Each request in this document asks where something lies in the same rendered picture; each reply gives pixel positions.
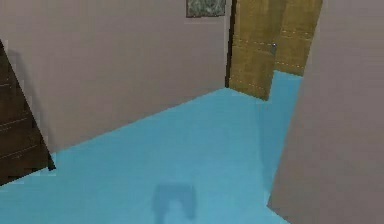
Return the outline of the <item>dark brown wooden door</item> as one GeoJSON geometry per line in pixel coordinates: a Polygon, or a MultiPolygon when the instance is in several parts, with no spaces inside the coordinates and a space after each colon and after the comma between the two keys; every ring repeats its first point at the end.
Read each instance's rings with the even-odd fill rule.
{"type": "Polygon", "coordinates": [[[0,186],[56,168],[0,40],[0,186]]]}

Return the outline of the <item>grey framed wall picture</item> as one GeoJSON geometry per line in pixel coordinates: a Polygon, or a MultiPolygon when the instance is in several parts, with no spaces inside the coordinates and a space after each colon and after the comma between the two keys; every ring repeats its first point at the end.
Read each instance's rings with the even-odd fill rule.
{"type": "Polygon", "coordinates": [[[226,0],[186,0],[186,17],[219,17],[225,15],[226,0]]]}

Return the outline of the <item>light brown wooden door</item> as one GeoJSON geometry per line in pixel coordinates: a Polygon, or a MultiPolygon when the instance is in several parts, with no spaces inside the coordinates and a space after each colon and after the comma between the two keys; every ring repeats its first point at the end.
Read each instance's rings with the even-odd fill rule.
{"type": "Polygon", "coordinates": [[[275,69],[302,76],[323,0],[286,0],[277,40],[275,69]]]}
{"type": "Polygon", "coordinates": [[[267,101],[286,0],[233,0],[225,86],[267,101]]]}

